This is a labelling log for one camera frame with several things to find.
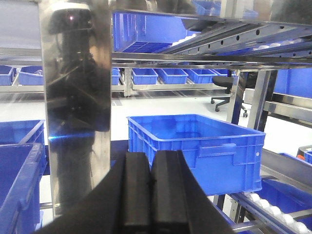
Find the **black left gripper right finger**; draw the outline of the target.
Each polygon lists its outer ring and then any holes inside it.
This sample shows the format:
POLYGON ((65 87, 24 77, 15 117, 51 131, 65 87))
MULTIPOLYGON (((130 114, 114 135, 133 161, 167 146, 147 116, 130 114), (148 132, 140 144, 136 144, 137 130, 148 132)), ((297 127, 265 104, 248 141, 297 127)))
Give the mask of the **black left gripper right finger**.
POLYGON ((155 234, 232 234, 196 181, 181 151, 158 151, 152 171, 155 234))

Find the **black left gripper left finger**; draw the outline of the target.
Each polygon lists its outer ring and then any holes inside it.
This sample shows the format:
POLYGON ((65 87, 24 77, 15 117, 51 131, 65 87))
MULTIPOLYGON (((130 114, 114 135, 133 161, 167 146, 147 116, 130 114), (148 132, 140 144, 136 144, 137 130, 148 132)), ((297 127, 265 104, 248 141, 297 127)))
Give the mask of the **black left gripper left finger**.
POLYGON ((150 171, 144 153, 121 156, 78 204, 38 234, 148 234, 150 171))

